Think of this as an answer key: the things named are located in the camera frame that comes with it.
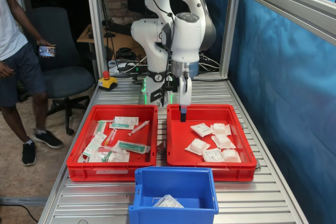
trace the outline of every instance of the chair wheel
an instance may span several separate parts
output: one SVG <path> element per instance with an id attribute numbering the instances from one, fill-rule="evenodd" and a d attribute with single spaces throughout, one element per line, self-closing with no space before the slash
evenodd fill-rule
<path id="1" fill-rule="evenodd" d="M 74 131 L 73 129 L 67 128 L 67 129 L 66 129 L 66 132 L 67 132 L 67 134 L 68 134 L 69 136 L 71 136 L 71 135 L 74 134 L 75 131 Z"/>

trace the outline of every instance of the desk leg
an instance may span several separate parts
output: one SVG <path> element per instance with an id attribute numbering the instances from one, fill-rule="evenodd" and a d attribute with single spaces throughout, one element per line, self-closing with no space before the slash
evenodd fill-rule
<path id="1" fill-rule="evenodd" d="M 93 52 L 93 54 L 96 54 L 94 43 L 89 43 L 89 47 L 90 47 L 90 51 Z M 95 75 L 95 81 L 97 82 L 99 80 L 97 60 L 93 60 L 92 65 L 93 65 L 93 73 Z"/>

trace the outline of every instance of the wooden desk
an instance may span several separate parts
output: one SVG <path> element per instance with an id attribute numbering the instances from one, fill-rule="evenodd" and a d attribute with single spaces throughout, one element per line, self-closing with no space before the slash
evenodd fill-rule
<path id="1" fill-rule="evenodd" d="M 89 38 L 88 30 L 90 28 L 92 28 L 91 24 L 88 25 L 87 28 L 83 31 L 83 33 L 79 36 L 79 38 L 77 39 L 77 42 L 93 43 L 93 44 L 95 43 L 94 39 Z M 106 33 L 104 26 L 103 26 L 102 31 L 104 35 Z M 128 47 L 128 48 L 133 48 L 132 51 L 135 52 L 136 55 L 140 55 L 140 58 L 143 58 L 146 56 L 146 53 L 144 49 L 142 48 L 142 46 L 138 42 L 136 42 L 132 36 L 128 36 L 125 34 L 117 34 L 117 33 L 113 33 L 113 34 L 115 34 L 115 37 L 113 37 L 112 39 L 113 39 L 114 49 L 116 52 L 121 47 Z M 104 38 L 105 46 L 107 46 L 107 39 L 108 38 Z M 109 48 L 113 50 L 111 39 L 109 39 Z"/>

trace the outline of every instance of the red plastic crate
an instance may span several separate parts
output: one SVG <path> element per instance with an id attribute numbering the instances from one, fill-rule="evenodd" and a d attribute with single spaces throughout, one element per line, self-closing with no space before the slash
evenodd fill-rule
<path id="1" fill-rule="evenodd" d="M 99 120 L 113 120 L 115 116 L 139 117 L 139 125 L 150 120 L 148 126 L 128 136 L 130 131 L 118 130 L 114 143 L 118 140 L 151 147 L 149 153 L 130 152 L 128 163 L 77 163 L 91 141 Z M 96 105 L 93 106 L 67 160 L 70 179 L 73 181 L 134 181 L 136 169 L 156 165 L 156 142 L 158 139 L 157 106 L 154 105 Z M 104 134 L 112 129 L 107 123 Z"/>
<path id="2" fill-rule="evenodd" d="M 252 181 L 257 160 L 246 139 L 234 108 L 226 104 L 191 105 L 187 108 L 186 122 L 181 123 L 178 105 L 167 107 L 167 163 L 170 166 L 211 168 L 215 181 Z M 205 123 L 210 127 L 214 123 L 230 124 L 231 135 L 242 163 L 210 163 L 203 156 L 186 151 L 195 138 L 210 144 L 208 148 L 217 148 L 211 139 L 212 134 L 200 137 L 190 126 Z"/>

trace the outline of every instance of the brick wall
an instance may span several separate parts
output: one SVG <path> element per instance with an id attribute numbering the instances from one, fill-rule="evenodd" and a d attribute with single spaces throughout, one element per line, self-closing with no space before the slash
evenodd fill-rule
<path id="1" fill-rule="evenodd" d="M 127 0 L 104 1 L 109 20 L 117 24 L 126 25 L 143 18 L 142 14 L 128 10 Z"/>

